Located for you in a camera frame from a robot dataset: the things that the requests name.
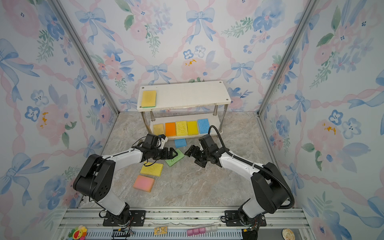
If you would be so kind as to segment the green sponge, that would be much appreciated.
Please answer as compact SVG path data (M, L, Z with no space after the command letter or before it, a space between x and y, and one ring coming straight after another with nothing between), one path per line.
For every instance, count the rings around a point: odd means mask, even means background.
M180 149L176 149L177 156L173 157L170 160L166 160L166 163L169 167L172 167L175 165L177 162L179 162L181 159L185 157L185 155L182 153Z

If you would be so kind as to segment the bright yellow sponge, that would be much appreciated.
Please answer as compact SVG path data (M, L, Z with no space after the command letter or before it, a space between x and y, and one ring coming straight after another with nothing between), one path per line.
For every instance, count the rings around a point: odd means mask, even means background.
M198 128L198 122L197 121L188 121L187 127L188 127L188 135L189 136L196 136L199 134L199 128Z

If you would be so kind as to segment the orange sponge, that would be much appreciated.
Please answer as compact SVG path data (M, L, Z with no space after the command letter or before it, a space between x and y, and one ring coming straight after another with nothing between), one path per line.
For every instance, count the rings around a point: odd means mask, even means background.
M176 123L165 123L165 135L167 137L174 137L177 135Z

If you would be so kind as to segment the yellow cellulose sponge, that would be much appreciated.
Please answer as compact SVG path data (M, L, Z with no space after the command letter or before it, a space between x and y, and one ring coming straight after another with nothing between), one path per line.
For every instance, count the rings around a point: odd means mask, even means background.
M176 133L177 133L177 136L187 136L188 135L187 121L176 122Z

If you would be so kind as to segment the pale yellow orange-backed sponge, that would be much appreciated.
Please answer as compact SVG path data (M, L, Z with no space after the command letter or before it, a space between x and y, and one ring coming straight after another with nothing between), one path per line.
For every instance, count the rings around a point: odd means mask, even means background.
M163 124L156 124L153 125L153 133L154 135L164 135L165 134L165 128Z

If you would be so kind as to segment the yellow green-backed sponge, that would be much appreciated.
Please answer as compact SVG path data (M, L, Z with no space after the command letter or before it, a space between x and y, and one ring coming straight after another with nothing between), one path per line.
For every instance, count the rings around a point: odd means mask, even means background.
M154 108L157 103L157 91L143 91L141 108Z

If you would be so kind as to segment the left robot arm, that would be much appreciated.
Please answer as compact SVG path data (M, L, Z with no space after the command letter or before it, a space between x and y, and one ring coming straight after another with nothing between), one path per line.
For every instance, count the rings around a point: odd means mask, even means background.
M74 190L89 197L113 217L129 216L129 205L111 190L115 172L130 165L146 163L150 159L158 161L177 157L175 149L165 147L167 141L165 135L147 134L120 153L88 156L74 180Z

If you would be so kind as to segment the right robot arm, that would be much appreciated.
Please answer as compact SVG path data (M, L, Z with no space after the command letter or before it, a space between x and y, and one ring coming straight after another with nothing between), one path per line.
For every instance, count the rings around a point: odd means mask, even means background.
M208 162L231 170L252 184L254 195L239 207L239 219L244 223L278 209L291 209L295 199L291 189L273 163L257 164L246 160L222 145L218 147L210 135L199 139L200 146L192 145L185 155L195 159L202 168Z

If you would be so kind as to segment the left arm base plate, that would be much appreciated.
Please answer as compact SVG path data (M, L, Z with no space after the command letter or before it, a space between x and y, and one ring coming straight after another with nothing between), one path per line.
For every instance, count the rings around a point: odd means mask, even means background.
M145 210L134 210L122 212L119 216L114 216L107 212L104 217L104 227L143 227L146 219Z

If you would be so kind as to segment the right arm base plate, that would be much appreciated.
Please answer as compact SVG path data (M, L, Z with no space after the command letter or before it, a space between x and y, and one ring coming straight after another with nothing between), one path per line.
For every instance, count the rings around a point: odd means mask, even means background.
M256 217L250 218L245 213L238 210L226 210L220 220L226 224L227 227L266 227L266 218L264 215L259 214Z

